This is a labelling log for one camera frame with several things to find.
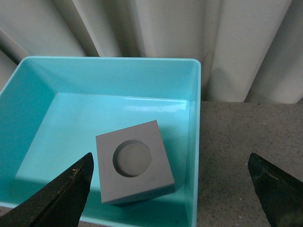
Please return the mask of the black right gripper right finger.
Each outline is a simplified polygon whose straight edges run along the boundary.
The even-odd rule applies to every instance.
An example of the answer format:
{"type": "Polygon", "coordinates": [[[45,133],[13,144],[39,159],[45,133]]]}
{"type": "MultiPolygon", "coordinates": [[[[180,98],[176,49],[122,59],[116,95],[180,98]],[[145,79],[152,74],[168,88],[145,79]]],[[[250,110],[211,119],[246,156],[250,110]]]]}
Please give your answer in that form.
{"type": "Polygon", "coordinates": [[[248,170],[270,226],[301,227],[303,183],[256,153],[250,155],[248,170]]]}

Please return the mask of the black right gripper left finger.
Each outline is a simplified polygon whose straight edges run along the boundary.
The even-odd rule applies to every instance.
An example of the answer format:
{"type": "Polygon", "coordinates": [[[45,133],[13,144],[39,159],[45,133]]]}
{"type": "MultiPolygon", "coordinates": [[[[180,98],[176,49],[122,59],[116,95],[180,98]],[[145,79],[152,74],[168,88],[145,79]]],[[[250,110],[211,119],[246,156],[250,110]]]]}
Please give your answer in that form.
{"type": "Polygon", "coordinates": [[[29,199],[0,218],[2,227],[76,227],[90,192],[94,170],[87,153],[29,199]]]}

